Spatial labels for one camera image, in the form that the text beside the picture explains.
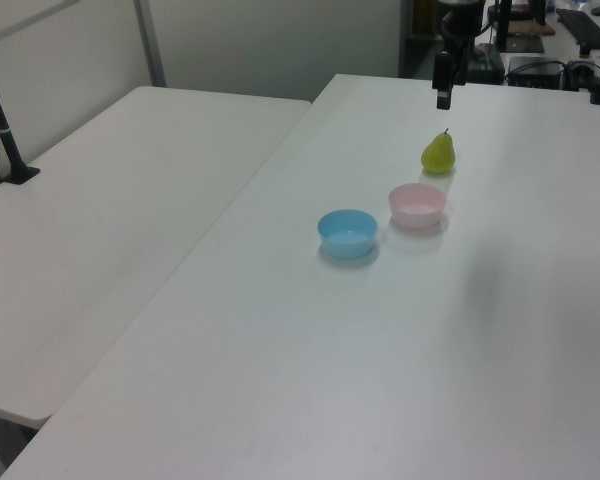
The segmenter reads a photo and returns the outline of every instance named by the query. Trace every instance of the black pole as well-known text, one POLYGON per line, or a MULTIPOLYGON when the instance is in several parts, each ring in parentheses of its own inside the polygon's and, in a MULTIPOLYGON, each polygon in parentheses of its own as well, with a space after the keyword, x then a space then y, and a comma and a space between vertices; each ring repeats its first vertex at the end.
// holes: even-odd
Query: black pole
POLYGON ((0 140, 4 146, 4 150, 9 158, 11 164, 11 175, 8 175, 3 181, 8 183, 15 183, 16 185, 22 185, 24 182, 34 177, 40 170, 37 168, 27 166, 20 156, 16 141, 11 133, 11 128, 7 123, 7 118, 4 115, 2 106, 0 105, 0 140))
POLYGON ((511 0, 501 0, 496 10, 498 28, 496 29, 496 48, 499 52, 507 51, 507 36, 509 35, 509 21, 511 20, 511 0))

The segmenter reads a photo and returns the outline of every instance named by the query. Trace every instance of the tabletop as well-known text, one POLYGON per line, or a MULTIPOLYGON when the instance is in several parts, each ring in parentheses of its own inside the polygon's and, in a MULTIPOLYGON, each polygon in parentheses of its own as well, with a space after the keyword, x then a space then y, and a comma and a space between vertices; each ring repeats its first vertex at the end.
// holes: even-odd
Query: tabletop
POLYGON ((39 428, 308 108, 143 87, 0 185, 0 417, 39 428))
POLYGON ((600 480, 600 106, 435 105, 336 76, 4 479, 600 480), (445 217, 405 231, 418 181, 445 217), (340 208, 378 220, 368 256, 321 253, 340 208))
MULTIPOLYGON (((555 3, 556 8, 580 10, 587 13, 598 24, 598 26, 600 26, 600 17, 590 15, 591 8, 600 6, 600 0, 591 0, 582 3, 574 2, 573 0, 556 0, 555 3)), ((487 0, 484 13, 485 19, 487 7, 493 4, 494 0, 487 0)), ((546 14, 546 22, 554 28, 556 34, 542 37, 545 53, 502 53, 502 61, 505 65, 506 71, 509 69, 509 60, 512 56, 553 57, 565 63, 572 60, 583 60, 579 57, 580 47, 576 44, 575 37, 562 25, 562 23, 558 21, 558 14, 555 11, 546 14)), ((480 43, 489 43, 491 38, 493 43, 495 43, 495 30, 493 31, 493 34, 491 31, 487 31, 478 37, 476 39, 476 45, 480 43)), ((589 59, 584 60, 593 61, 600 67, 600 50, 592 50, 589 59)), ((600 70, 596 69, 596 75, 600 76, 600 70)))

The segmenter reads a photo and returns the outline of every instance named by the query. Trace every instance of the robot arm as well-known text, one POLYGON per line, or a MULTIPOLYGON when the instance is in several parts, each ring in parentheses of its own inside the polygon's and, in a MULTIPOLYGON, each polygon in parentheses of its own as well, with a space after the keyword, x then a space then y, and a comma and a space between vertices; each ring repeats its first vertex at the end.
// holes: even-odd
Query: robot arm
POLYGON ((433 88, 438 90, 439 109, 449 110, 453 86, 466 83, 474 40, 482 33, 484 4, 485 0, 436 1, 436 24, 444 39, 443 51, 436 54, 433 67, 433 88))

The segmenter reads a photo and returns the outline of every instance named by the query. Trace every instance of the blue bowl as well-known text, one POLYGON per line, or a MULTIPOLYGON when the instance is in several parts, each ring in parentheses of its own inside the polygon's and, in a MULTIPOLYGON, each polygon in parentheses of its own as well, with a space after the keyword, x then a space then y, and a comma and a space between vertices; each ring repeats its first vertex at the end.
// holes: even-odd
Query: blue bowl
POLYGON ((357 258, 369 253, 378 222, 360 210, 336 210, 318 222, 322 248, 336 258, 357 258))

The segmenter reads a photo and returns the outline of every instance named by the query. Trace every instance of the bowl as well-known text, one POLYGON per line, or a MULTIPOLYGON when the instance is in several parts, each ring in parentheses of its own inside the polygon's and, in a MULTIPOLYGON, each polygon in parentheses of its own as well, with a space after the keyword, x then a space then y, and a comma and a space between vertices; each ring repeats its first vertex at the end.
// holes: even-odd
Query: bowl
POLYGON ((406 228, 429 228, 440 222, 447 196, 442 190, 423 183, 407 183, 389 194, 393 220, 406 228))
POLYGON ((360 210, 336 210, 318 222, 322 248, 336 258, 357 258, 371 251, 378 223, 360 210))

